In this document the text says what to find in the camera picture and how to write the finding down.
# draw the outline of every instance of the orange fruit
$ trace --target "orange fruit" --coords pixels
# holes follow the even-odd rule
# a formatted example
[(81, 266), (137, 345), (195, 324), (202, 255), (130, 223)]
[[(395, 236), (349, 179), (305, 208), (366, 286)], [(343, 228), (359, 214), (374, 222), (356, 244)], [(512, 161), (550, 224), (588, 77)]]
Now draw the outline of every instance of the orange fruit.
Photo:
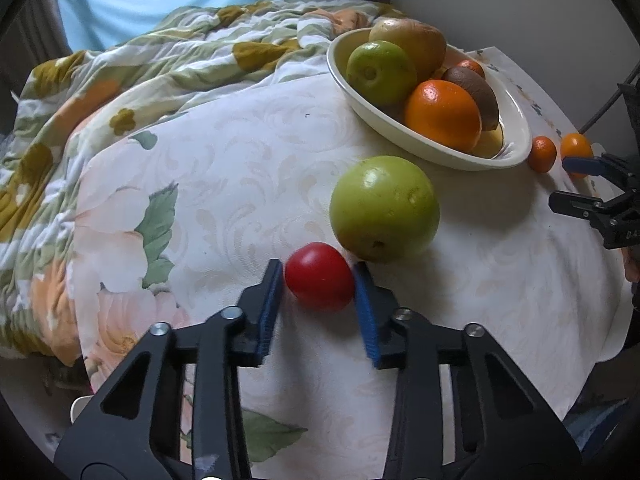
[[(593, 158), (593, 150), (591, 149), (589, 139), (578, 133), (566, 134), (560, 141), (560, 159), (562, 160), (566, 156)], [(581, 173), (570, 173), (569, 175), (574, 178), (583, 178), (586, 176)]]
[(533, 171), (546, 173), (553, 167), (556, 156), (558, 156), (558, 151), (554, 142), (548, 137), (539, 136), (533, 139), (527, 162)]
[(480, 65), (480, 63), (478, 63), (477, 61), (474, 61), (473, 59), (463, 59), (456, 66), (473, 70), (478, 75), (481, 75), (482, 79), (486, 79), (482, 65)]
[(482, 125), (471, 95), (440, 79), (416, 87), (404, 106), (404, 124), (417, 134), (465, 153), (478, 143)]

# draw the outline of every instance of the silver bolt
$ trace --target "silver bolt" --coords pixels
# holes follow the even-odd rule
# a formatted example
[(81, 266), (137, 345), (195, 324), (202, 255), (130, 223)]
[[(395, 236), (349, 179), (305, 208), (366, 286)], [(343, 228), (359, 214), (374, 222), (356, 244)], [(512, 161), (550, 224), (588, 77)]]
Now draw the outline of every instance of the silver bolt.
[(471, 337), (482, 337), (486, 330), (484, 329), (484, 326), (478, 325), (478, 323), (469, 323), (465, 326), (465, 332)]
[(161, 321), (160, 323), (152, 325), (149, 329), (149, 332), (151, 332), (151, 335), (164, 335), (169, 332), (170, 329), (171, 325), (165, 323), (164, 321)]
[(411, 312), (408, 308), (398, 308), (394, 312), (394, 319), (397, 319), (398, 321), (408, 321), (411, 319), (411, 316), (413, 314), (414, 313)]
[(242, 316), (242, 309), (239, 306), (228, 306), (222, 311), (222, 317), (225, 319), (238, 319)]

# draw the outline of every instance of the fruit bowl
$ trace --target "fruit bowl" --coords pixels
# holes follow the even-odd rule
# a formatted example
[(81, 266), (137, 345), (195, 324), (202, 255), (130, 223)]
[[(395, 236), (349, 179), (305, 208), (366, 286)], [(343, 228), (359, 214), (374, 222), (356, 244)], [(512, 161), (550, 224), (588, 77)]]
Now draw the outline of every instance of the fruit bowl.
[[(500, 126), (504, 134), (502, 149), (493, 158), (482, 158), (448, 148), (423, 137), (369, 103), (347, 83), (346, 72), (349, 56), (363, 43), (369, 41), (370, 28), (352, 30), (332, 41), (327, 53), (329, 70), (336, 84), (342, 89), (351, 108), (380, 135), (392, 143), (424, 160), (456, 170), (499, 170), (517, 166), (529, 156), (531, 132), (527, 120), (516, 100), (492, 70), (485, 70), (486, 81), (494, 90), (500, 108)], [(471, 59), (463, 52), (447, 46), (444, 66), (449, 68), (463, 59)]]

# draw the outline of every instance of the white floral tablecloth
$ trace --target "white floral tablecloth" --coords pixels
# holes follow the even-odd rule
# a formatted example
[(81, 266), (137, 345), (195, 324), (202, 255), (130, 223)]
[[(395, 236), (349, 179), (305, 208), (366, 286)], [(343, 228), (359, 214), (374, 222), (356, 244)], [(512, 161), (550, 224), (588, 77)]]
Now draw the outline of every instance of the white floral tablecloth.
[[(574, 130), (500, 51), (477, 57), (513, 86), (534, 135)], [(71, 284), (94, 387), (153, 322), (201, 322), (258, 282), (269, 258), (315, 240), (338, 247), (332, 189), (381, 153), (423, 168), (442, 220), (420, 259), (371, 266), (376, 281), (434, 323), (484, 324), (564, 416), (630, 307), (619, 253), (587, 222), (548, 209), (549, 192), (575, 190), (572, 181), (558, 162), (541, 176), (526, 164), (465, 173), (416, 159), (363, 124), (329, 75), (203, 104), (91, 160)], [(287, 296), (266, 364), (241, 373), (254, 476), (380, 478), (395, 376), (372, 368), (351, 307), (312, 314)], [(183, 419), (186, 447), (188, 410)]]

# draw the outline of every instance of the wall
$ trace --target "wall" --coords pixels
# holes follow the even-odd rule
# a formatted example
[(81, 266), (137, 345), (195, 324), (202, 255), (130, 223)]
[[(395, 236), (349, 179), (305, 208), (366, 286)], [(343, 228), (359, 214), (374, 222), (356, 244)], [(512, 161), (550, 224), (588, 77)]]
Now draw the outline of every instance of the wall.
[[(465, 50), (497, 46), (554, 99), (576, 128), (631, 72), (640, 47), (610, 0), (392, 0)], [(607, 151), (637, 151), (626, 107), (588, 132)]]

